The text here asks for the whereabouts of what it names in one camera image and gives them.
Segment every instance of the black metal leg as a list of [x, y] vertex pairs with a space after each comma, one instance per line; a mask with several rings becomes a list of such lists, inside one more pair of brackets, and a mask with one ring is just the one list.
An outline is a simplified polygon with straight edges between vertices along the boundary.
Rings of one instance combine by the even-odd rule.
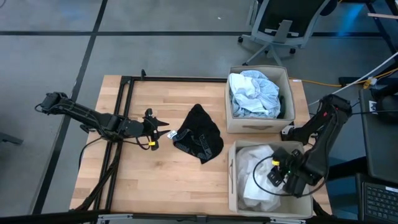
[[356, 173], [362, 173], [362, 174], [368, 173], [366, 156], [331, 166], [329, 168], [328, 180], [335, 180], [343, 177], [354, 176]]
[[13, 136], [10, 136], [8, 134], [0, 133], [0, 141], [2, 142], [11, 142], [13, 144], [20, 145], [24, 142], [24, 140], [21, 140], [19, 138], [15, 138]]

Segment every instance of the wooden table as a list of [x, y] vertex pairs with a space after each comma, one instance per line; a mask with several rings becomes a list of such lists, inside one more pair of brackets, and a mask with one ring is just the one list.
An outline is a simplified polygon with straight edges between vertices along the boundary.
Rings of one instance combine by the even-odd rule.
[[[96, 110], [112, 113], [121, 76], [104, 77]], [[221, 131], [224, 149], [213, 160], [201, 165], [193, 157], [173, 146], [166, 136], [159, 139], [157, 151], [144, 151], [139, 146], [123, 144], [121, 161], [113, 196], [112, 212], [236, 215], [228, 209], [228, 149], [237, 139], [280, 141], [279, 134], [228, 134], [226, 132], [225, 83], [200, 82], [134, 82], [129, 117], [142, 121], [147, 108], [170, 126], [159, 131], [177, 130], [194, 104], [199, 103]], [[290, 81], [293, 91], [296, 125], [309, 119], [307, 101], [301, 82]], [[120, 114], [123, 113], [124, 96]], [[88, 142], [98, 138], [90, 133]], [[106, 141], [89, 146], [78, 173], [70, 208], [79, 206], [93, 190], [100, 176]], [[105, 205], [105, 186], [100, 208]], [[331, 213], [326, 188], [313, 195], [322, 208]]]

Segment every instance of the office chair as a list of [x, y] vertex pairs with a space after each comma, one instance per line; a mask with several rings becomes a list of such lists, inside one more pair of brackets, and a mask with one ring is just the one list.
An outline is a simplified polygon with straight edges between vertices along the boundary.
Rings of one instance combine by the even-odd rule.
[[248, 65], [264, 52], [283, 66], [275, 48], [288, 47], [291, 54], [295, 49], [304, 48], [318, 16], [330, 14], [336, 4], [336, 0], [253, 0], [247, 20], [252, 26], [251, 35], [240, 36], [238, 42], [249, 39], [264, 46], [242, 65]]

